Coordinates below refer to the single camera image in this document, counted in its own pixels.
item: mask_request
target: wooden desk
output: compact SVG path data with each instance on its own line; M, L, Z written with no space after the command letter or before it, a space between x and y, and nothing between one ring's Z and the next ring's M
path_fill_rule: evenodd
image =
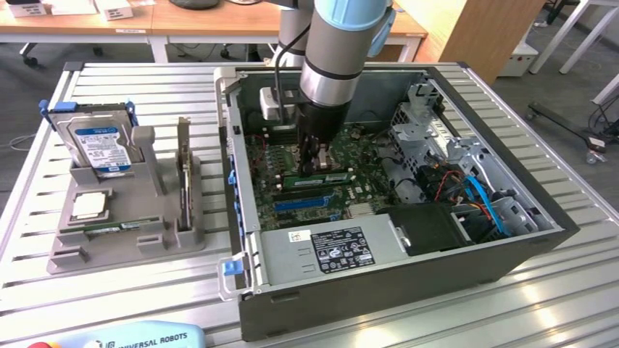
M27 53L35 44L147 44L153 8L135 7L133 18L101 20L98 14L13 18L5 0L0 0L0 42L27 43L19 54L27 63Z
M464 62L492 83L544 0L396 0L428 31L414 60Z
M153 51L158 52L164 51L164 45L168 43L276 44L280 8L265 2L238 6L222 1L214 9L192 11L176 7L168 1L158 1L153 7L151 29L153 36L166 37L166 41L151 42ZM398 54L400 62L412 62L416 48L425 35L425 30L413 18L398 12L386 44L402 47Z
M49 7L46 10L49 14L43 16L13 18L5 0L0 0L0 35L6 33L115 35L122 34L122 31L150 33L151 6L134 7L131 18L109 22L101 20L98 14L51 16Z
M149 44L154 62L165 63L165 45L276 44L280 9L261 3L240 6L221 1L214 9L181 9L168 0L133 8L133 18L105 22L97 14L13 18L0 0L0 42ZM397 13L382 60L412 62L426 32L406 13Z

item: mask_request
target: power supply label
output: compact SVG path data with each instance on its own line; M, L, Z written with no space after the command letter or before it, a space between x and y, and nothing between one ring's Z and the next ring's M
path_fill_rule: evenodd
M322 273L349 270L376 263L360 227L314 233L310 235L310 243Z

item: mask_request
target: blue pcie slot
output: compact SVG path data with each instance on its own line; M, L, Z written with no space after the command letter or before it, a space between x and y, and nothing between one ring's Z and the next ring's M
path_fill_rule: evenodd
M284 210L325 207L328 204L329 204L329 196L312 198L312 199L304 199L304 200L292 201L292 202L277 202L274 203L274 211L282 212Z

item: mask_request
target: chair wheel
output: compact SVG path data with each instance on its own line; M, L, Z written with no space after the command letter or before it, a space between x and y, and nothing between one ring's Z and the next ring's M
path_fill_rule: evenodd
M25 57L22 59L22 63L27 65L29 67L35 67L38 66L38 61L34 57Z
M589 165L594 165L597 162L596 156L590 152L586 153L585 160L586 160L586 164Z
M528 111L526 114L524 115L524 119L528 121L532 121L537 117L536 113L532 111Z

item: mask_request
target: motherboard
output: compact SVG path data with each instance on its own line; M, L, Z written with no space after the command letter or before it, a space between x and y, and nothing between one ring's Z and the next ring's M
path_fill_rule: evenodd
M388 146L384 132L346 125L310 176L297 173L294 132L245 135L250 179L261 229L270 231L374 214L398 204L377 148Z

